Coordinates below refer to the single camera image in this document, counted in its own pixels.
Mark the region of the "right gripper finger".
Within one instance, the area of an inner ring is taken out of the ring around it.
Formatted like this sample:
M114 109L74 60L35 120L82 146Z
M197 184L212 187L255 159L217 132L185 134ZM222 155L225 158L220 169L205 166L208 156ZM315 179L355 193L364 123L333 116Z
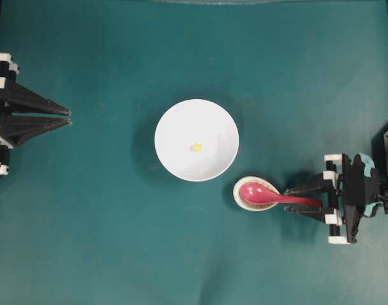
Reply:
M324 224L326 224L327 215L335 215L335 209L328 207L285 206L284 211L288 213L299 214Z
M306 182L287 189L284 194L287 196L301 196L332 192L336 192L336 172L326 170L314 175Z

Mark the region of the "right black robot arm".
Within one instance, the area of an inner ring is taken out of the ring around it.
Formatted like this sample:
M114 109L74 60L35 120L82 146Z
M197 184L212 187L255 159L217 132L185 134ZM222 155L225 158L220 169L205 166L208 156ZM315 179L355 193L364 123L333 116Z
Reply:
M355 244L361 219L376 216L379 208L388 214L388 177L382 176L371 157L363 153L352 159L346 154L327 154L324 161L325 171L287 189L284 195L306 201L308 195L322 193L327 195L327 204L285 210L328 225L328 243Z

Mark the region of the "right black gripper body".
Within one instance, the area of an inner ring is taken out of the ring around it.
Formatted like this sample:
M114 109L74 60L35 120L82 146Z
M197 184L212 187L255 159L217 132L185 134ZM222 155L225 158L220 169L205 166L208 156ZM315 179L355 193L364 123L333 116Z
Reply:
M380 179L372 158L363 153L349 159L346 154L326 154L324 161L328 166L341 166L342 173L333 170L323 172L324 180L332 182L337 195L342 198L343 212L338 208L324 217L324 222L334 230L328 237L328 243L350 245L357 242L356 236L363 217L375 214L380 204Z

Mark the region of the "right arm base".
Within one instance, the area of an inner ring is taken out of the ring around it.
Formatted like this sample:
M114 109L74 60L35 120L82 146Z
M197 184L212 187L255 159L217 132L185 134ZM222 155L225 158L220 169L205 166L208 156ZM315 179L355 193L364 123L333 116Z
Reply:
M371 151L375 167L388 177L388 122L372 138Z

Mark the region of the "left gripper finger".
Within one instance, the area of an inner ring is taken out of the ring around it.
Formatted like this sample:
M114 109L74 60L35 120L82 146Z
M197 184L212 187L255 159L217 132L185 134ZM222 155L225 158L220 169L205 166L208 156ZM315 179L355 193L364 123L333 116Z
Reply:
M70 110L4 77L0 77L0 100L13 112L70 115Z
M66 118L0 116L0 137L17 147L34 137L71 123L72 121Z

